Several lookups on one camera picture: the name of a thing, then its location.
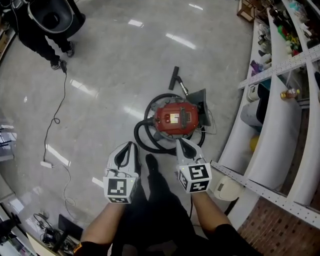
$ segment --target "floor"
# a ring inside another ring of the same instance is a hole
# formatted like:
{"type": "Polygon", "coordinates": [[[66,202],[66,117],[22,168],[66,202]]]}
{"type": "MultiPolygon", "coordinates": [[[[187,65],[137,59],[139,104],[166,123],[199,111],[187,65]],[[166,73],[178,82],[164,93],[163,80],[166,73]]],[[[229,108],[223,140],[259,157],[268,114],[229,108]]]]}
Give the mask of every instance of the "floor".
{"type": "MultiPolygon", "coordinates": [[[[47,127],[62,97],[65,75],[24,47],[16,38],[0,66],[2,124],[17,133],[15,160],[0,163],[0,172],[17,200],[7,206],[19,212],[24,228],[39,236],[34,213],[46,212],[56,224],[59,213],[86,227],[105,207],[102,180],[108,155],[134,141],[133,129],[149,101],[168,90],[174,66],[190,92],[206,88],[216,135],[202,147],[208,161],[218,160],[238,110],[237,85],[249,66],[252,25],[236,16],[235,0],[80,0],[86,15],[73,58],[67,60],[66,99],[52,125],[46,154],[53,169],[40,166],[47,127]]],[[[58,54],[62,54],[54,45],[58,54]]],[[[183,95],[176,86],[174,93],[183,95]]],[[[142,183],[149,195],[144,150],[142,183]]],[[[190,197],[174,173],[176,159],[156,155],[160,171],[186,209],[190,197]]],[[[225,210],[228,203],[216,200],[225,210]]]]}

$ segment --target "bottle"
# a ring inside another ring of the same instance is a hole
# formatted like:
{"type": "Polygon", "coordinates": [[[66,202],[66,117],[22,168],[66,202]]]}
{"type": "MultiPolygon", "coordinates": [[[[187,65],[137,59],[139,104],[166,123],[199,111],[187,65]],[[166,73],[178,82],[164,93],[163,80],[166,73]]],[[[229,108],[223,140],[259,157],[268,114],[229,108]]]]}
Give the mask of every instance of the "bottle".
{"type": "Polygon", "coordinates": [[[298,94],[300,94],[300,90],[299,89],[288,89],[285,90],[283,92],[280,93],[281,99],[285,100],[285,99],[291,99],[291,98],[295,98],[298,96],[298,94]]]}

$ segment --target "sleeve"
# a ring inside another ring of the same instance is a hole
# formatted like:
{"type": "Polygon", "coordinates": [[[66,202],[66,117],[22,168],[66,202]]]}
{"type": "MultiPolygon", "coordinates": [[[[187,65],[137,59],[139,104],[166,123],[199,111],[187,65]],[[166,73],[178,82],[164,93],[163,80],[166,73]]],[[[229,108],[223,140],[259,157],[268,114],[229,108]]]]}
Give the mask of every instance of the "sleeve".
{"type": "Polygon", "coordinates": [[[214,247],[226,256],[262,256],[263,254],[251,247],[235,228],[229,224],[219,225],[213,233],[205,235],[214,243],[214,247]]]}
{"type": "Polygon", "coordinates": [[[107,255],[110,244],[81,242],[73,250],[74,256],[107,255]]]}

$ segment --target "black hose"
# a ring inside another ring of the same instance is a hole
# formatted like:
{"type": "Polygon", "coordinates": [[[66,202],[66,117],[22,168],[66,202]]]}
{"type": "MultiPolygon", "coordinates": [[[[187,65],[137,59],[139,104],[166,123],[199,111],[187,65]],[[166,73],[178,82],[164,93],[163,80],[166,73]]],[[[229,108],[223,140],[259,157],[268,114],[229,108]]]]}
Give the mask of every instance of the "black hose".
{"type": "MultiPolygon", "coordinates": [[[[160,94],[158,95],[157,97],[155,97],[153,100],[151,100],[151,102],[148,104],[148,106],[146,107],[145,109],[145,112],[144,112],[144,120],[138,122],[135,127],[134,127],[134,138],[136,140],[136,142],[138,143],[138,145],[143,148],[144,150],[146,151],[149,151],[151,153],[155,153],[155,154],[169,154],[169,155],[172,155],[172,156],[176,156],[176,148],[165,148],[163,146],[161,146],[155,139],[154,137],[152,136],[151,132],[150,132],[150,129],[149,129],[149,126],[152,126],[154,125],[152,120],[153,118],[148,118],[148,115],[149,115],[149,112],[151,110],[151,107],[152,107],[152,104],[154,104],[155,102],[161,100],[161,99],[164,99],[164,98],[176,98],[176,99],[183,99],[181,96],[179,95],[176,95],[176,94],[173,94],[173,93],[164,93],[164,94],[160,94]],[[149,147],[147,145],[145,145],[140,137],[139,137],[139,128],[141,126],[144,126],[145,128],[145,132],[149,138],[149,140],[158,148],[152,148],[152,147],[149,147]]],[[[202,127],[201,128],[201,139],[200,139],[200,142],[197,144],[199,147],[201,147],[205,141],[205,138],[206,138],[206,133],[204,132],[205,131],[205,128],[202,127]]],[[[187,140],[190,140],[192,137],[192,134],[187,137],[186,139],[187,140]]]]}

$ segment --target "red vacuum cleaner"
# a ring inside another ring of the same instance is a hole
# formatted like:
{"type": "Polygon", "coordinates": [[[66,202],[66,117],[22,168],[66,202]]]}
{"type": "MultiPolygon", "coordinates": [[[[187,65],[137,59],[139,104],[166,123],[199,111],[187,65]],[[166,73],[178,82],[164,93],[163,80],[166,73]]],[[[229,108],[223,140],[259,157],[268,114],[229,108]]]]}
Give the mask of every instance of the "red vacuum cleaner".
{"type": "Polygon", "coordinates": [[[208,106],[206,103],[206,89],[190,93],[184,86],[180,76],[179,67],[175,66],[171,77],[169,90],[173,90],[176,81],[180,84],[185,98],[173,94],[165,93],[155,97],[146,107],[144,119],[134,127],[134,138],[138,145],[146,151],[156,154],[176,155],[176,148],[165,148],[158,143],[161,139],[176,141],[176,139],[191,139],[194,131],[198,128],[202,131],[198,146],[202,146],[205,141],[205,126],[210,126],[208,106]],[[148,118],[149,112],[154,111],[154,115],[148,118]],[[157,147],[152,148],[145,145],[139,136],[139,129],[144,126],[150,141],[157,147]],[[155,128],[152,135],[150,127],[155,128]]]}

